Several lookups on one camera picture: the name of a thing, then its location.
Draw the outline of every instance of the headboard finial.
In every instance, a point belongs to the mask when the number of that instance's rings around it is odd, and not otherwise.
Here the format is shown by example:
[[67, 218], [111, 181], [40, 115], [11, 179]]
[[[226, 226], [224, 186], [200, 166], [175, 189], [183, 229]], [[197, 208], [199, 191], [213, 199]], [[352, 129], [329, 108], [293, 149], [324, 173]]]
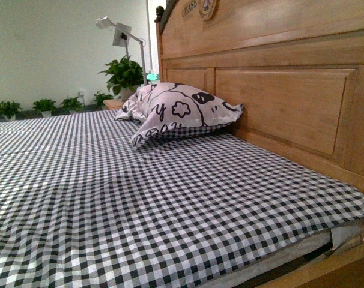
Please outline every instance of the headboard finial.
[[156, 14], [157, 14], [157, 19], [154, 20], [154, 22], [159, 23], [160, 19], [162, 18], [163, 12], [165, 12], [165, 9], [162, 6], [158, 6], [156, 8]]

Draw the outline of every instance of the wooden side table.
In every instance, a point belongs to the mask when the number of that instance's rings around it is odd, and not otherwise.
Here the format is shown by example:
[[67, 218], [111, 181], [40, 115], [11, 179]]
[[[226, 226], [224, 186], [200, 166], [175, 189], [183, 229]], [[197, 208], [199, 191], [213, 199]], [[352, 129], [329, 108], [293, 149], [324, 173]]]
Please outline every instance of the wooden side table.
[[114, 99], [103, 101], [103, 104], [108, 108], [108, 110], [122, 108], [124, 103], [125, 101], [114, 100]]

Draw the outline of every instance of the black and white checkered sheet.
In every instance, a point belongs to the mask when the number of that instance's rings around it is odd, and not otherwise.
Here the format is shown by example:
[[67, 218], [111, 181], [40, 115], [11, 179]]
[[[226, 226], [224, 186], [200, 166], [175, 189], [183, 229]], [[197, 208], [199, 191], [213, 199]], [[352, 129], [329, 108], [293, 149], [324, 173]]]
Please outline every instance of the black and white checkered sheet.
[[131, 148], [114, 111], [0, 124], [0, 287], [193, 287], [364, 217], [364, 196], [219, 131]]

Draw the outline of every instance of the flower pot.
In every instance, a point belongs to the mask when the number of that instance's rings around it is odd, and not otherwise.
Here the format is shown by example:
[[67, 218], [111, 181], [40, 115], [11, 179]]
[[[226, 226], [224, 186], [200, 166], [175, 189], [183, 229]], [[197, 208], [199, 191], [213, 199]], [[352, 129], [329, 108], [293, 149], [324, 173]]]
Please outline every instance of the flower pot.
[[43, 118], [51, 117], [51, 111], [41, 111]]
[[131, 91], [129, 88], [122, 88], [120, 92], [122, 101], [127, 101], [127, 99], [136, 92], [138, 87], [140, 87], [140, 85], [133, 86], [134, 91]]
[[6, 119], [6, 121], [14, 121], [15, 120], [15, 114], [11, 118], [9, 118], [9, 117], [7, 117], [5, 115], [3, 115], [3, 116]]

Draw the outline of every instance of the wooden headboard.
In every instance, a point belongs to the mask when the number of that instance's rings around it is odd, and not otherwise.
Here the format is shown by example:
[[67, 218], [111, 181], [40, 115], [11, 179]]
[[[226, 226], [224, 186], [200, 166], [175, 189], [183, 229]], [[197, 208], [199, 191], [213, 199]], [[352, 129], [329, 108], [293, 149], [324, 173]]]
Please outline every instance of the wooden headboard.
[[364, 1], [203, 2], [157, 24], [161, 81], [243, 103], [230, 132], [364, 192]]

